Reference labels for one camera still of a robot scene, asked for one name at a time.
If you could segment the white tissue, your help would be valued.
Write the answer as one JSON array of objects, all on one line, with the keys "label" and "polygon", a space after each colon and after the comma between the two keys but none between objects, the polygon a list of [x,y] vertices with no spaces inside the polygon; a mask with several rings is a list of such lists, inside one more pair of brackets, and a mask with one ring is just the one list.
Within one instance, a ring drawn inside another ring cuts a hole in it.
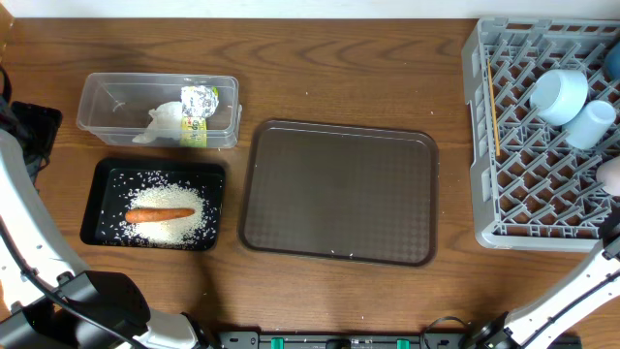
[{"label": "white tissue", "polygon": [[180,140],[182,103],[167,102],[148,112],[151,121],[145,131],[133,137],[133,143],[152,143],[159,138]]}]

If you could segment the orange carrot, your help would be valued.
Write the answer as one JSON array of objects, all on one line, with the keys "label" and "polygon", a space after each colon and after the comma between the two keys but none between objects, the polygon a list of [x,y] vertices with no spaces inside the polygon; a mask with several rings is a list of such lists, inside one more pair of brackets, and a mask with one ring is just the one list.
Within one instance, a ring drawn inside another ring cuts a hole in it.
[{"label": "orange carrot", "polygon": [[136,208],[125,214],[125,220],[131,224],[152,223],[185,218],[193,215],[192,208]]}]

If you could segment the yellow snack wrapper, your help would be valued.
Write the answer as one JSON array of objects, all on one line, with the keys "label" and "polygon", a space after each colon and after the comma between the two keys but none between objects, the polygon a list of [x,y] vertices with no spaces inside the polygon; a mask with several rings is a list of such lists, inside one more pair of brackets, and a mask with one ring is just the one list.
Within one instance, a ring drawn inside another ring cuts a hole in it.
[{"label": "yellow snack wrapper", "polygon": [[207,119],[214,115],[218,106],[219,90],[215,86],[181,88],[181,146],[207,147]]}]

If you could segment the pile of white rice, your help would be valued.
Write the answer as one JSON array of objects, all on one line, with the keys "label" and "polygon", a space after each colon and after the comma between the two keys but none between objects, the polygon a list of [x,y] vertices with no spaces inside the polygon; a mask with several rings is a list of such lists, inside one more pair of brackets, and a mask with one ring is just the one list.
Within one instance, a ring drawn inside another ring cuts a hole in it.
[{"label": "pile of white rice", "polygon": [[[219,174],[115,169],[110,173],[96,220],[102,245],[207,250],[217,239],[224,189]],[[191,208],[188,217],[129,223],[137,208]]]}]

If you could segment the wooden chopstick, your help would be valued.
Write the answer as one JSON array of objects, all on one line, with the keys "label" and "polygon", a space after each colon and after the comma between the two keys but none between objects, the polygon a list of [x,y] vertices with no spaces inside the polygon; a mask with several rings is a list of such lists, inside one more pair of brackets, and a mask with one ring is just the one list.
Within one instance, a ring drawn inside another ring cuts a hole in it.
[{"label": "wooden chopstick", "polygon": [[498,119],[496,112],[496,101],[495,101],[495,91],[494,91],[494,83],[492,76],[492,67],[490,59],[487,59],[487,78],[488,78],[488,86],[489,86],[489,96],[490,96],[490,108],[491,108],[491,117],[492,117],[492,126],[493,126],[493,139],[495,144],[495,157],[498,158],[501,153],[500,146],[500,137],[499,137],[499,127],[498,127]]}]

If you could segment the light blue bowl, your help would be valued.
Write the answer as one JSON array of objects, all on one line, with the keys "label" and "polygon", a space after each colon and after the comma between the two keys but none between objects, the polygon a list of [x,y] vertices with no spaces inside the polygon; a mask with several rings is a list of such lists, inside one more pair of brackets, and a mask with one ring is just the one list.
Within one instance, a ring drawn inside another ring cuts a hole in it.
[{"label": "light blue bowl", "polygon": [[586,76],[576,70],[550,70],[535,82],[529,98],[538,118],[551,126],[571,121],[583,107],[588,94]]}]

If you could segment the dark blue plate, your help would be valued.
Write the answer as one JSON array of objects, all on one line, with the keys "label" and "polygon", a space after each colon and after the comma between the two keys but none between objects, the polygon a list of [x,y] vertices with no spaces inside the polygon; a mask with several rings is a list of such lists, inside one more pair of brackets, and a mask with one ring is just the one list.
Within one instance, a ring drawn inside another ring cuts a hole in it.
[{"label": "dark blue plate", "polygon": [[620,78],[620,44],[617,43],[606,55],[604,70],[613,80]]}]

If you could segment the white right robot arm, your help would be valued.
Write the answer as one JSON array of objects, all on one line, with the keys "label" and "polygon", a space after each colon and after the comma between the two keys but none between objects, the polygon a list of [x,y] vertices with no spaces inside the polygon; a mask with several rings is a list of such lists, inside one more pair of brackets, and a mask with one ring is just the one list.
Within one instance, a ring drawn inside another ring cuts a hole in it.
[{"label": "white right robot arm", "polygon": [[547,348],[563,332],[619,296],[619,210],[599,229],[586,259],[544,296],[507,312],[462,341],[463,348]]}]

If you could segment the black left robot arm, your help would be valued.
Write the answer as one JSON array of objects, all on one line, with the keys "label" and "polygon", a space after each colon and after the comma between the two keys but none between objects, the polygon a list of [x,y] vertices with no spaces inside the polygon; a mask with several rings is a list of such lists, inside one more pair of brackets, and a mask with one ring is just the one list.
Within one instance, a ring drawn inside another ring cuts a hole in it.
[{"label": "black left robot arm", "polygon": [[208,348],[189,315],[150,308],[125,274],[92,270],[64,239],[35,187],[59,111],[14,112],[1,75],[1,323],[4,348]]}]

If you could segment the grey dishwasher rack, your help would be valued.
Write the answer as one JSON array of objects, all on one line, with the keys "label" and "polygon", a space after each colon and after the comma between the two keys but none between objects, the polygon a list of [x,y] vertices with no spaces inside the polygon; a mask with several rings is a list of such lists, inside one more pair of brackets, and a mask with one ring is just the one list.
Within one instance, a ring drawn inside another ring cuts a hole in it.
[{"label": "grey dishwasher rack", "polygon": [[[486,248],[589,252],[598,230],[619,206],[596,180],[596,170],[619,154],[613,123],[591,149],[565,142],[530,107],[537,78],[576,70],[590,101],[619,105],[619,82],[605,72],[619,42],[615,20],[481,18],[462,51],[464,99],[470,109],[474,160],[470,169],[474,226]],[[487,78],[490,59],[501,153],[495,157]]]}]

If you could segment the clear plastic bin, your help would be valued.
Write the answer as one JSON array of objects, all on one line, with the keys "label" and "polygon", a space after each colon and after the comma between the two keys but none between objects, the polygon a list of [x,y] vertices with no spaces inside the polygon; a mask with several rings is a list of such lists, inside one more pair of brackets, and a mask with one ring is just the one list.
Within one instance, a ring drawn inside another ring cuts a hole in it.
[{"label": "clear plastic bin", "polygon": [[181,102],[181,88],[215,86],[219,106],[207,119],[207,147],[236,146],[242,106],[238,80],[230,76],[96,73],[88,76],[82,90],[77,126],[112,145],[185,147],[180,140],[159,138],[152,143],[133,143],[151,121],[148,112],[167,102]]}]

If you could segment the black plastic bin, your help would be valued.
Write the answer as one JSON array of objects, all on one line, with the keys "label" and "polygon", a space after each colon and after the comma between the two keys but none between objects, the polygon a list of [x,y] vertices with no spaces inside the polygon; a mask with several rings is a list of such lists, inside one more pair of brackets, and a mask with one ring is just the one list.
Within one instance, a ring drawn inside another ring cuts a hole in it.
[{"label": "black plastic bin", "polygon": [[107,181],[110,173],[115,169],[130,170],[163,170],[173,172],[196,172],[221,175],[224,178],[224,189],[226,184],[226,174],[224,168],[217,164],[179,162],[163,159],[122,159],[106,158],[100,161],[93,176],[91,190],[89,193],[85,213],[82,220],[80,238],[89,245],[102,245],[95,242],[94,233],[96,230],[96,220],[102,205],[103,195],[106,191]]}]

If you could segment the brown serving tray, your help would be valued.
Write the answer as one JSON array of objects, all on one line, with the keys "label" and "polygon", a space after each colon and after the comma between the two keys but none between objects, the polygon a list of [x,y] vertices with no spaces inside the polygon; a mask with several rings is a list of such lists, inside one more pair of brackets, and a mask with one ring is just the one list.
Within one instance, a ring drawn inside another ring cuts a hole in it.
[{"label": "brown serving tray", "polygon": [[420,131],[268,120],[237,235],[253,251],[421,268],[437,254],[439,149]]}]

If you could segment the pink cup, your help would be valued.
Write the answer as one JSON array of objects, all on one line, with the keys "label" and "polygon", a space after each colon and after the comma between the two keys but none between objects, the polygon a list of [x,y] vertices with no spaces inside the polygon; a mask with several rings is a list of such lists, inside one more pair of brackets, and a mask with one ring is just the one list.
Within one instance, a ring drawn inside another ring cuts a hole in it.
[{"label": "pink cup", "polygon": [[603,190],[612,196],[620,195],[620,157],[601,164],[596,172],[596,180],[603,184]]}]

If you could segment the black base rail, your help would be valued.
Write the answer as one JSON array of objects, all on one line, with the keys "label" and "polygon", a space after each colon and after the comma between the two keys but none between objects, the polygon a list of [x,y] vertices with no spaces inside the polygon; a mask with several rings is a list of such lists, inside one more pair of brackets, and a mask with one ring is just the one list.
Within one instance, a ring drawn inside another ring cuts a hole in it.
[{"label": "black base rail", "polygon": [[218,348],[226,349],[457,349],[461,333],[428,333],[422,343],[419,335],[310,334],[310,333],[218,333]]}]

